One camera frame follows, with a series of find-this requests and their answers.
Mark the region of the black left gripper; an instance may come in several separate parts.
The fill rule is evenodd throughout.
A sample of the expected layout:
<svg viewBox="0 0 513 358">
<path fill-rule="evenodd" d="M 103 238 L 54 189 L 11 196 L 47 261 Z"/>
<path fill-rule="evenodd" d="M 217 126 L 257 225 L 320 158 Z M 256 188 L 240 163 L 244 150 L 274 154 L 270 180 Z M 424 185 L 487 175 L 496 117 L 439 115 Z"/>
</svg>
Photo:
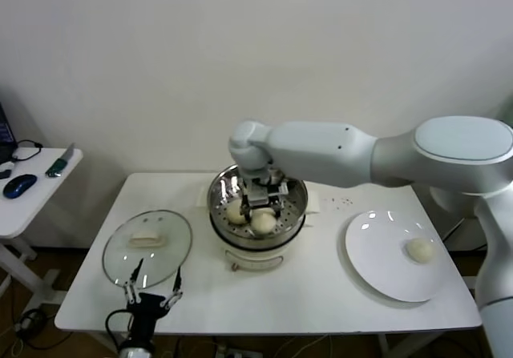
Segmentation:
<svg viewBox="0 0 513 358">
<path fill-rule="evenodd" d="M 168 314 L 168 309 L 171 309 L 183 295 L 180 268 L 176 271 L 171 295 L 164 298 L 154 294 L 139 294 L 136 281 L 142 264 L 143 258 L 139 260 L 128 281 L 123 285 L 125 300 L 133 303 L 128 305 L 128 311 L 133 317 L 130 327 L 131 336 L 153 336 L 157 321 L 164 318 Z"/>
</svg>

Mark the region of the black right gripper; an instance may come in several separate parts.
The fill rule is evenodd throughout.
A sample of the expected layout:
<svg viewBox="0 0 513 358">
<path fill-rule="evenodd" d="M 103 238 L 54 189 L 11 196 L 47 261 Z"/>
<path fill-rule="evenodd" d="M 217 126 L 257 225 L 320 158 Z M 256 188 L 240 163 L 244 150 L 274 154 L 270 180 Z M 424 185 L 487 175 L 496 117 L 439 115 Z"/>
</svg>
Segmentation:
<svg viewBox="0 0 513 358">
<path fill-rule="evenodd" d="M 281 217 L 284 208 L 280 200 L 280 185 L 262 185 L 255 181 L 246 180 L 243 183 L 243 198 L 240 203 L 240 214 L 248 218 L 248 208 L 271 207 L 273 206 L 274 216 Z"/>
</svg>

